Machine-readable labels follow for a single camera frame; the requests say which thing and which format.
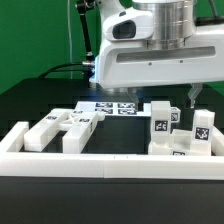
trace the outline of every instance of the black table surface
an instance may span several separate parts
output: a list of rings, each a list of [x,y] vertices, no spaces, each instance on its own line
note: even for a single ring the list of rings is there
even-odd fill
[[[184,107],[189,89],[190,85],[148,87],[140,94],[147,103],[169,100],[182,112],[178,128],[190,130],[194,110]],[[215,126],[220,130],[224,128],[223,100],[205,86],[195,105],[195,109],[215,112]],[[84,80],[26,79],[0,95],[0,137],[17,121],[33,126],[52,109],[72,109],[77,101],[130,99],[126,93],[90,89]],[[144,154],[149,123],[148,118],[106,118],[85,152]],[[223,181],[0,177],[2,224],[223,223],[223,209]]]

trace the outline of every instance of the black cable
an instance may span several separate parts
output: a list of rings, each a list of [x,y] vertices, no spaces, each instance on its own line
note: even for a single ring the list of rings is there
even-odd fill
[[[49,73],[54,72],[54,71],[56,71],[57,69],[60,69],[60,68],[66,68],[66,67],[72,67],[72,66],[80,66],[80,65],[82,65],[82,62],[73,62],[73,63],[57,65],[57,66],[47,70],[46,72],[42,73],[41,75],[39,75],[38,78],[44,79]]]
[[[213,0],[208,0],[208,1],[209,1],[211,10],[212,10],[213,16],[214,16],[214,17],[218,17],[219,15],[218,15],[218,11],[217,11],[215,2],[214,2]]]
[[[88,31],[88,26],[86,22],[86,12],[88,10],[93,9],[94,1],[89,0],[86,2],[81,0],[76,2],[76,9],[79,13],[81,25],[82,25],[82,33],[83,33],[83,38],[84,38],[84,43],[85,43],[85,48],[86,48],[86,60],[87,61],[94,61],[94,55],[92,52],[91,48],[91,43],[90,43],[90,38],[89,38],[89,31]]]
[[[56,70],[52,71],[53,72],[88,72],[88,70],[83,70],[83,69],[69,69],[69,70]]]
[[[196,26],[214,25],[224,23],[224,16],[197,18]]]

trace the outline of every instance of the cable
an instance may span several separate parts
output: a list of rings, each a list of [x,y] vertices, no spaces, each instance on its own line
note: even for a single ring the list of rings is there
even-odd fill
[[[197,18],[196,25],[197,26],[205,26],[205,25],[214,25],[224,23],[224,16],[217,17],[202,17]]]
[[[72,66],[80,66],[83,65],[82,62],[72,62],[72,63],[67,63],[67,64],[62,64],[62,65],[57,65],[46,72],[42,73],[38,78],[44,79],[49,73],[57,71],[60,68],[66,68],[66,67],[72,67]]]
[[[56,71],[52,71],[51,73],[53,72],[88,72],[88,70],[83,70],[83,69],[56,70]]]
[[[81,25],[82,25],[82,32],[83,32],[83,38],[86,48],[86,60],[87,61],[94,61],[94,55],[91,48],[90,38],[89,38],[89,31],[86,21],[86,12],[88,10],[91,10],[93,8],[88,8],[86,5],[86,1],[78,1],[76,3],[76,9],[79,13]]]
[[[69,36],[69,57],[70,63],[73,62],[73,42],[72,42],[72,30],[71,30],[71,0],[68,0],[67,4],[67,20],[68,20],[68,36]]]
[[[211,10],[212,10],[213,16],[214,16],[214,17],[218,17],[218,11],[217,11],[215,2],[214,2],[213,0],[208,0],[208,1],[209,1]]]

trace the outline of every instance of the white block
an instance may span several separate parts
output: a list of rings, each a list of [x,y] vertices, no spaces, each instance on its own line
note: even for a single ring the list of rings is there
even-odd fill
[[[102,155],[2,153],[0,176],[103,178]]]
[[[28,122],[17,122],[0,143],[0,153],[19,152],[24,144],[24,134],[29,130]]]
[[[181,110],[177,107],[171,107],[171,123],[180,122]]]
[[[170,120],[171,107],[169,101],[152,101],[151,108],[153,119]]]
[[[102,112],[85,112],[63,137],[63,153],[79,154],[82,152],[90,136],[96,128],[97,122],[105,118]]]
[[[104,178],[138,177],[135,155],[111,155],[104,160]]]
[[[41,152],[59,132],[59,123],[67,118],[67,110],[52,110],[45,118],[25,134],[25,150]]]
[[[179,129],[174,129],[172,132],[173,142],[172,147],[175,150],[190,150],[191,144],[191,131],[184,131]]]
[[[171,129],[171,107],[168,101],[152,101],[151,141],[165,144]]]
[[[211,137],[215,113],[208,110],[196,110],[192,129],[191,150],[211,154]]]
[[[148,147],[149,155],[171,155],[172,148],[168,145],[159,145],[155,142],[150,142]]]
[[[224,135],[216,127],[212,133],[212,152],[216,156],[224,156]]]
[[[190,150],[189,151],[189,156],[211,156],[211,147],[208,148],[207,150],[203,150],[203,151],[198,151],[198,150]]]

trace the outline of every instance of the green backdrop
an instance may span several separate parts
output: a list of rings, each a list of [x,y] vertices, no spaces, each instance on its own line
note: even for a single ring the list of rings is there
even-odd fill
[[[79,17],[71,0],[73,58],[85,58]],[[126,7],[131,0],[121,1]],[[198,0],[198,16],[211,16],[207,0]],[[224,15],[223,0],[215,0]],[[91,43],[96,54],[100,45],[99,12],[87,14]],[[69,62],[67,0],[0,1],[0,93],[20,80],[37,77],[58,64]],[[70,74],[57,74],[70,77]]]

